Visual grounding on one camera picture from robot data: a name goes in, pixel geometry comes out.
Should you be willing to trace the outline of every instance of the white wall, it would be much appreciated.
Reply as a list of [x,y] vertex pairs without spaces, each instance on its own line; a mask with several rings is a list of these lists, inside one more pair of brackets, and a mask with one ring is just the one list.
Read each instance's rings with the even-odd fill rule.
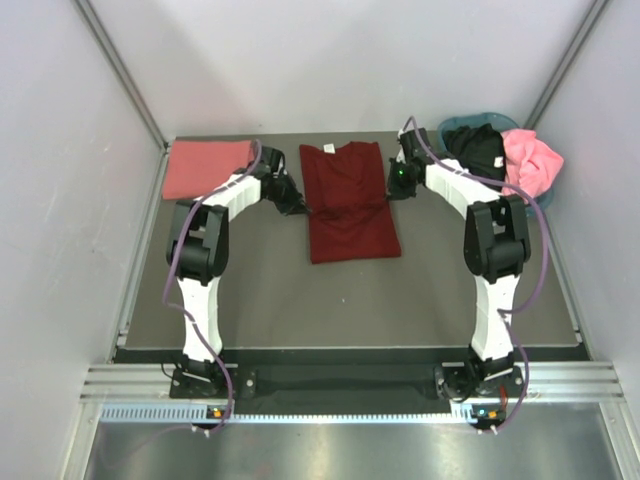
[[0,478],[51,479],[104,360],[159,150],[72,2],[0,29]]
[[550,223],[584,326],[640,425],[638,24],[638,2],[611,2],[538,130],[566,159]]
[[94,0],[164,133],[526,120],[590,0]]

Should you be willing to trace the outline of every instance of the folded towel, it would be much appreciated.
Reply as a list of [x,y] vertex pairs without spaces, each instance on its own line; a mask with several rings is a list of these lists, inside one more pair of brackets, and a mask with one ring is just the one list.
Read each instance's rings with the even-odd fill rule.
[[251,142],[177,140],[171,146],[162,198],[196,198],[226,182],[253,160]]
[[[516,128],[503,132],[502,137],[507,157],[506,182],[519,186],[534,198],[549,190],[562,168],[563,158],[538,140],[533,130]],[[505,187],[502,193],[516,192]]]

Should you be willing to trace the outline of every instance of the gray table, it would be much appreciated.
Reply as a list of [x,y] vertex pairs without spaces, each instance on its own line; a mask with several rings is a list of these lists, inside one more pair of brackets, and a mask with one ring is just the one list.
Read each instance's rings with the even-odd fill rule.
[[[298,146],[336,147],[377,141],[395,156],[394,132],[264,135],[284,151],[302,189]],[[219,292],[226,347],[424,347],[468,345],[475,323],[475,285],[462,257],[464,221],[442,198],[392,203],[402,257],[311,265],[307,219],[283,217],[261,202],[230,228],[231,253]],[[127,348],[181,348],[184,322],[160,303],[168,266],[165,248],[172,202],[161,202],[127,338]],[[540,232],[529,223],[532,255],[516,295],[523,302],[540,268]],[[172,300],[181,302],[177,285]],[[576,345],[570,316],[551,265],[536,305],[514,318],[526,345]]]

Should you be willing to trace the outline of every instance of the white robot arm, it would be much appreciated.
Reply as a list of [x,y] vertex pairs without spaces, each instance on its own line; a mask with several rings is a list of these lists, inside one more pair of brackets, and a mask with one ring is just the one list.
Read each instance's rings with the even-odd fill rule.
[[[421,129],[423,138],[426,132]],[[442,159],[449,171],[430,161],[420,147],[417,132],[399,133],[401,149],[391,160],[389,197],[402,200],[423,184],[439,194],[465,219],[464,257],[476,283],[476,327],[470,343],[470,362],[478,383],[513,370],[513,345],[505,323],[530,245],[524,202],[503,197],[468,173],[455,159]]]
[[[241,181],[232,175],[222,189],[207,198],[198,209],[180,251],[176,276],[184,308],[193,317],[204,339],[216,355],[223,344],[218,330],[218,285],[229,257],[229,223],[244,209],[262,199],[272,201],[283,215],[307,213],[308,208],[285,169],[284,154],[263,147],[258,165]],[[189,210],[198,199],[176,203],[167,245],[171,264],[178,238]],[[185,316],[186,335],[181,362],[185,371],[200,377],[213,375],[214,358],[203,345]]]

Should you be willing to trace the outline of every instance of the aluminum frame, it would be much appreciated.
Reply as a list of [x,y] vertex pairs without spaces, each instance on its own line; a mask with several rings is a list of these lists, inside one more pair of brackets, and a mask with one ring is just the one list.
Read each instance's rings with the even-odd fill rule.
[[[118,344],[126,341],[128,323],[131,319],[135,294],[140,282],[141,267],[146,257],[148,241],[157,212],[156,207],[157,202],[159,202],[159,191],[166,167],[168,144],[90,0],[72,0],[72,2],[76,5],[82,20],[89,27],[96,43],[143,120],[149,134],[164,150],[163,159],[160,162],[150,195],[147,215],[136,242],[135,259],[116,322],[113,351]],[[578,31],[572,38],[558,66],[543,89],[539,100],[536,102],[526,122],[527,128],[535,127],[543,115],[609,2],[610,0],[595,0],[590,6]],[[555,260],[557,258],[556,252],[552,251],[552,255],[555,255]],[[566,280],[566,275],[562,275],[562,277],[561,283],[563,283],[562,280]],[[568,294],[570,292],[569,287],[563,285],[563,290],[567,288],[565,297],[571,299],[571,295]],[[577,319],[576,306],[572,300],[568,301],[568,303],[572,318]],[[574,322],[574,326],[580,327],[577,320]],[[531,367],[530,393],[525,402],[598,403],[624,478],[640,478],[640,463],[638,460],[640,456],[640,441],[638,440],[638,432],[631,419],[631,414],[624,400],[613,365],[608,362],[560,362],[532,363]],[[69,445],[60,477],[68,479],[84,478],[99,419],[105,405],[111,405],[117,400],[123,400],[124,403],[152,402],[158,406],[176,405],[178,401],[169,399],[168,392],[169,381],[162,376],[158,365],[96,365],[91,367],[81,395],[73,439]],[[199,402],[192,401],[187,403],[198,404]],[[212,401],[207,400],[206,403],[211,405]],[[263,420],[269,420],[270,423],[278,423],[286,419],[281,417]],[[260,418],[250,419],[252,422],[260,420]],[[293,420],[303,421],[305,419],[293,418]],[[316,422],[320,419],[313,418],[311,420]]]
[[[173,367],[167,367],[171,375]],[[529,394],[532,403],[596,403],[600,406],[613,451],[625,479],[640,479],[640,440],[624,399],[613,364],[610,362],[532,362]],[[158,365],[93,365],[85,380],[75,434],[61,473],[65,479],[84,478],[91,447],[101,416],[110,407],[123,410],[144,406],[155,410],[198,406],[226,406],[225,400],[183,400],[169,398],[170,380]],[[236,415],[229,423],[412,423],[459,424],[466,420],[465,405],[451,414],[435,415]],[[135,416],[107,419],[139,422]],[[146,423],[153,422],[148,418]],[[158,423],[166,418],[157,415]]]

